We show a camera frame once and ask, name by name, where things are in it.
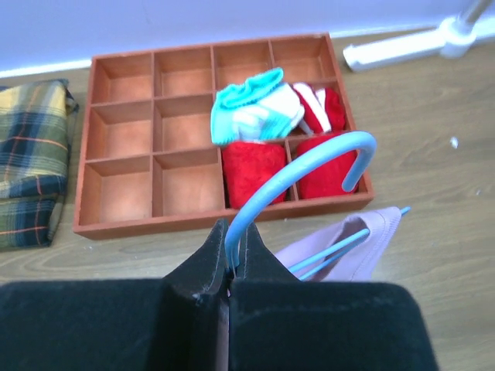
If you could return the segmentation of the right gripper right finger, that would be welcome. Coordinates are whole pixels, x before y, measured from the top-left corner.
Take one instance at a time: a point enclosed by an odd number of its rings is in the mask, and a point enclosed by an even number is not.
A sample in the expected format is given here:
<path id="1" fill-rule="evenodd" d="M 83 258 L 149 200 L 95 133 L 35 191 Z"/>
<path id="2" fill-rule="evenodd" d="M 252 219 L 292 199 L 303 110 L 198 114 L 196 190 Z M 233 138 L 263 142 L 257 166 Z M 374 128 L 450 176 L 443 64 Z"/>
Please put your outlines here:
<path id="1" fill-rule="evenodd" d="M 301 282 L 264 245 L 241 238 L 230 284 L 231 370 L 436 370 L 421 310 L 402 286 Z"/>

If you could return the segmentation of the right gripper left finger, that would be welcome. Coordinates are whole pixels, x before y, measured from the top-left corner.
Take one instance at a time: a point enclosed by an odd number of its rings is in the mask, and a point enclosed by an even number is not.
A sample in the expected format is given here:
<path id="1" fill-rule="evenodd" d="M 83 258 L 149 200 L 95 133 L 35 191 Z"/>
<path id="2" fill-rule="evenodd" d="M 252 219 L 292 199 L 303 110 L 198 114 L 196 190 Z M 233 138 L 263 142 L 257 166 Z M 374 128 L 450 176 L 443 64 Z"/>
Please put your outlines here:
<path id="1" fill-rule="evenodd" d="M 1 368 L 227 369 L 226 229 L 162 278 L 3 285 Z"/>

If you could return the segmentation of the mauve tank top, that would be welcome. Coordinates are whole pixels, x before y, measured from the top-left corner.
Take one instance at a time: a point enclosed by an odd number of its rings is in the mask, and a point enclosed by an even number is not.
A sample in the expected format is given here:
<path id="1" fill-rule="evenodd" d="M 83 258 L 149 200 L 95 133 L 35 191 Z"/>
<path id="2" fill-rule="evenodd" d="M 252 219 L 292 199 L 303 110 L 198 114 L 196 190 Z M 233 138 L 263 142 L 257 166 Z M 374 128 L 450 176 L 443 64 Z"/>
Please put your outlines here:
<path id="1" fill-rule="evenodd" d="M 300 281 L 369 281 L 402 217 L 392 206 L 353 213 L 275 254 Z"/>

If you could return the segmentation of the blue wire hanger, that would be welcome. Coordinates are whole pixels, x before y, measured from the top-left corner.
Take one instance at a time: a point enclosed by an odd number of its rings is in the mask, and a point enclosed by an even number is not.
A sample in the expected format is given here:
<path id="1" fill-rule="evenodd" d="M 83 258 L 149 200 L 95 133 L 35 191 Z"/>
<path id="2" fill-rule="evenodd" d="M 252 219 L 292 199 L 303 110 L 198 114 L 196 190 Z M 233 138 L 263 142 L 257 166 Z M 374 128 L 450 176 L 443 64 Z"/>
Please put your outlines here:
<path id="1" fill-rule="evenodd" d="M 347 152 L 356 151 L 357 158 L 342 183 L 342 189 L 350 191 L 365 173 L 376 148 L 377 141 L 373 135 L 365 131 L 353 131 L 317 145 L 273 175 L 241 208 L 227 231 L 224 247 L 229 271 L 239 275 L 242 265 L 241 237 L 271 201 L 320 166 Z"/>

